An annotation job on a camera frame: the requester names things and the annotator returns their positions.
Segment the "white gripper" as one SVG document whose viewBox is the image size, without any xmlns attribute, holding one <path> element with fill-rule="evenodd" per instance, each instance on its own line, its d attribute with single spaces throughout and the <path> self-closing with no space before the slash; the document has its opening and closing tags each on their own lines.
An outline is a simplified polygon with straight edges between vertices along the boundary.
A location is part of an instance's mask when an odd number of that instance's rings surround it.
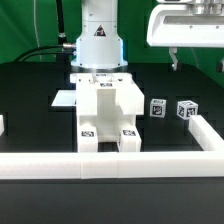
<svg viewBox="0 0 224 224">
<path fill-rule="evenodd" d="M 170 47 L 172 69 L 179 71 L 175 47 L 224 47 L 224 2 L 160 2 L 150 15 L 147 42 Z M 224 73 L 224 57 L 216 71 Z"/>
</svg>

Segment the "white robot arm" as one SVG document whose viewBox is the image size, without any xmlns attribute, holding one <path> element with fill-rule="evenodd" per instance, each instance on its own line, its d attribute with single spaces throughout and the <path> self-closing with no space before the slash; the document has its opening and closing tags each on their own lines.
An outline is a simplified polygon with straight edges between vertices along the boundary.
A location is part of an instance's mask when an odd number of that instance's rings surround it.
<svg viewBox="0 0 224 224">
<path fill-rule="evenodd" d="M 224 0 L 156 0 L 147 43 L 167 47 L 173 68 L 179 47 L 224 48 Z M 114 70 L 127 65 L 117 33 L 118 0 L 82 0 L 82 32 L 77 38 L 74 67 Z"/>
</svg>

